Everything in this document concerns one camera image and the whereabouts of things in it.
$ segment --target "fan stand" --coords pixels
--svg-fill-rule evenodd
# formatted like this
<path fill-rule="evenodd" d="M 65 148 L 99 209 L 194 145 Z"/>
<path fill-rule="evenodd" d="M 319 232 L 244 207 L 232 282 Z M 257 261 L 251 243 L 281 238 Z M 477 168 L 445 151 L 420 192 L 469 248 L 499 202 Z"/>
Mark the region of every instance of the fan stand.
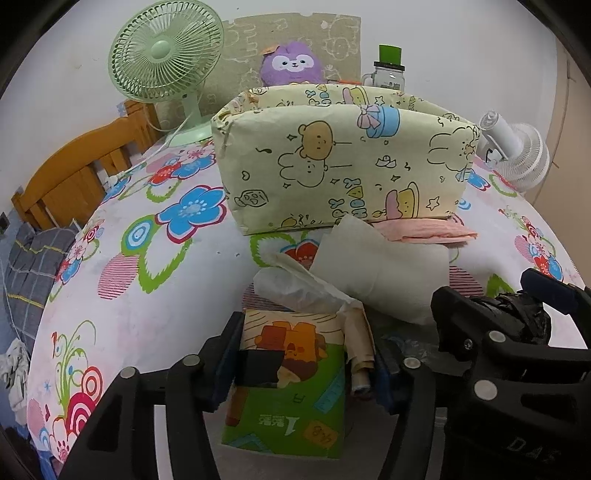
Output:
<path fill-rule="evenodd" d="M 211 115 L 202 116 L 199 110 L 200 96 L 194 92 L 184 95 L 182 102 L 185 116 L 191 116 L 185 126 L 172 139 L 174 133 L 169 133 L 166 137 L 170 141 L 169 146 L 180 147 L 191 143 L 197 143 L 212 136 L 212 126 L 210 123 Z"/>

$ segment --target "metal screw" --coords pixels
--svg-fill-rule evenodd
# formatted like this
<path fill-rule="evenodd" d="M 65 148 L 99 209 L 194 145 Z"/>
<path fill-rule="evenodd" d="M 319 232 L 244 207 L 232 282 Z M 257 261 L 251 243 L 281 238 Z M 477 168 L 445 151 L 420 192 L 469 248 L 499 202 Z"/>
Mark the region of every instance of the metal screw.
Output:
<path fill-rule="evenodd" d="M 490 332 L 488 332 L 488 337 L 496 343 L 503 343 L 505 340 L 507 340 L 507 337 L 505 336 L 505 334 L 503 332 L 499 332 L 497 330 L 492 330 Z"/>
<path fill-rule="evenodd" d="M 481 400 L 493 400 L 499 392 L 490 380 L 479 380 L 474 384 L 474 393 Z"/>
<path fill-rule="evenodd" d="M 137 370 L 134 367 L 125 367 L 119 372 L 119 375 L 121 375 L 122 378 L 131 378 L 135 375 L 136 371 Z"/>
<path fill-rule="evenodd" d="M 408 356 L 404 359 L 404 365 L 407 366 L 407 368 L 418 368 L 421 366 L 421 361 L 418 358 L 414 358 L 413 356 Z"/>
<path fill-rule="evenodd" d="M 183 358 L 183 364 L 187 367 L 194 367 L 195 365 L 198 365 L 200 361 L 201 359 L 199 356 L 195 354 L 187 355 Z"/>

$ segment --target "cartoon-print paper box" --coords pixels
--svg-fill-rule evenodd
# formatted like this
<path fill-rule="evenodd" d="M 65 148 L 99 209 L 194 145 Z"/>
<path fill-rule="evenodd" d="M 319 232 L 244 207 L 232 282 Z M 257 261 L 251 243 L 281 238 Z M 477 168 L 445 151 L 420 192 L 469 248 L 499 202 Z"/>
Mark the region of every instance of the cartoon-print paper box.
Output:
<path fill-rule="evenodd" d="M 241 93 L 212 118 L 242 232 L 451 215 L 479 129 L 396 90 L 285 85 Z"/>
<path fill-rule="evenodd" d="M 222 443 L 338 458 L 345 353 L 337 314 L 247 310 Z"/>

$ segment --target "green lid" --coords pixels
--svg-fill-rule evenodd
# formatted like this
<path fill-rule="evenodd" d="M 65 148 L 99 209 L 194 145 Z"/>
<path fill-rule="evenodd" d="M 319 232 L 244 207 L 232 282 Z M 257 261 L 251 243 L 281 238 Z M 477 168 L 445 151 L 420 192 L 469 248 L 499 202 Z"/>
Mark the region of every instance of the green lid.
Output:
<path fill-rule="evenodd" d="M 379 46 L 379 61 L 384 63 L 392 63 L 394 65 L 402 65 L 402 49 L 400 47 L 394 47 L 392 45 L 380 45 Z"/>

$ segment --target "plush toy face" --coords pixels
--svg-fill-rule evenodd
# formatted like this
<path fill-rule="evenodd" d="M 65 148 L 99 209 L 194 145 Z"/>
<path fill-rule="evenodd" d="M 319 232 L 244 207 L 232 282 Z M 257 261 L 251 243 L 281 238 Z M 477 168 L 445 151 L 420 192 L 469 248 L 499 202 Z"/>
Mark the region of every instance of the plush toy face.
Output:
<path fill-rule="evenodd" d="M 266 87 L 294 82 L 324 83 L 320 60 L 306 44 L 296 41 L 264 56 L 261 80 Z"/>

